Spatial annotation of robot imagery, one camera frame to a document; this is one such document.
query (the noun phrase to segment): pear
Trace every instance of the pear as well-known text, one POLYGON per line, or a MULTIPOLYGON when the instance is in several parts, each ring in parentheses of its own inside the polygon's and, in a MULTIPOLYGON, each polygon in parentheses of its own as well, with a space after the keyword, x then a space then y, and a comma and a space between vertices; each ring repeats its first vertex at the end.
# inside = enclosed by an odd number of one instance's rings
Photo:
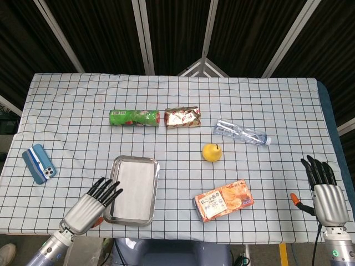
POLYGON ((207 144, 202 149, 202 156, 208 162, 216 162, 222 156, 222 149, 217 144, 207 144))

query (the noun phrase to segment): food package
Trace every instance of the food package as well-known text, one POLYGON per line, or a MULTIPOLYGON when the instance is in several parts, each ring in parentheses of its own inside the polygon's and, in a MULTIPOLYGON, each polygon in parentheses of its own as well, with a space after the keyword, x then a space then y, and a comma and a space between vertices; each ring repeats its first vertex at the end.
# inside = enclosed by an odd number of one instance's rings
POLYGON ((197 106, 165 109, 164 119, 167 129, 200 126, 200 118, 200 109, 197 106))
POLYGON ((110 124, 159 126, 159 110, 111 110, 110 124))
POLYGON ((203 222, 208 222, 254 204, 245 180, 238 180, 197 195, 194 201, 203 222))

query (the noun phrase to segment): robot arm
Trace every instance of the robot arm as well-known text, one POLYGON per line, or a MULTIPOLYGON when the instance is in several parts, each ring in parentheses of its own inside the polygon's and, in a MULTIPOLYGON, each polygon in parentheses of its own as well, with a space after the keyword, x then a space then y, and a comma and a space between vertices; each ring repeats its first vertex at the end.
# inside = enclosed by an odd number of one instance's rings
POLYGON ((54 265, 72 245, 74 237, 86 233, 94 225, 106 207, 123 191, 120 188, 111 195, 120 183, 116 182, 104 192, 112 182, 111 179, 106 182, 104 180, 104 177, 100 178, 88 193, 70 209, 59 224, 59 230, 55 231, 42 245, 27 266, 54 265))
POLYGON ((326 162, 307 156, 302 159, 311 186, 315 207, 303 205, 295 194, 291 199, 299 209, 316 216, 319 230, 325 226, 324 240, 331 266, 355 266, 355 252, 350 235, 344 226, 349 221, 344 194, 337 186, 333 170, 326 162))

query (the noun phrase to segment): blue table edge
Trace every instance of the blue table edge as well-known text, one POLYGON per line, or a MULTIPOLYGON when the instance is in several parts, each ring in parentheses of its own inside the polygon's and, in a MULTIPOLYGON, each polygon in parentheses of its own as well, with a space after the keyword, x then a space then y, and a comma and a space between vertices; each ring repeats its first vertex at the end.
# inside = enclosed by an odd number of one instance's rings
POLYGON ((331 141, 333 143, 334 151, 337 156, 337 160, 338 160, 338 164, 339 164, 339 168, 340 168, 340 173, 343 178, 345 190, 346 190, 346 193, 348 194, 348 199, 349 199, 351 208, 353 209, 353 217, 355 219, 355 215, 354 215, 354 209, 355 209, 354 186, 353 186, 353 182, 351 180, 348 165, 345 160, 345 155, 343 152, 342 144, 340 142, 337 124, 335 123, 331 100, 329 97, 328 90, 323 85, 323 83, 321 83, 320 81, 317 81, 317 86, 318 86, 319 99, 321 101, 321 107, 322 107, 323 114, 324 114, 324 119, 327 124, 329 136, 330 136, 331 141))

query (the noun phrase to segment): white grid tablecloth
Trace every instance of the white grid tablecloth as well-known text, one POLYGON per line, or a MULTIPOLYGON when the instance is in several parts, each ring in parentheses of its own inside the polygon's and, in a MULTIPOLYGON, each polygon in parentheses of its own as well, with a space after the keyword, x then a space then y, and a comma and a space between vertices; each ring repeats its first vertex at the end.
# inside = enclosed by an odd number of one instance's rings
MULTIPOLYGON (((109 177, 119 155, 158 160, 154 220, 140 228, 104 222, 89 236, 314 242, 316 219, 289 200, 295 192, 313 206, 300 159, 328 161, 344 190, 314 79, 36 74, 0 179, 0 233, 52 233, 97 178, 109 177), (199 106, 201 127, 167 130, 164 109, 177 106, 199 106), (111 109, 158 109, 161 126, 112 127, 111 109), (257 147, 212 135, 217 119, 266 131, 273 142, 257 147), (201 159, 207 143, 222 147, 220 161, 201 159), (21 157, 34 144, 58 171, 43 185, 21 157), (255 204, 202 223, 193 197, 235 179, 246 180, 255 204)), ((354 223, 347 228, 354 239, 354 223)))

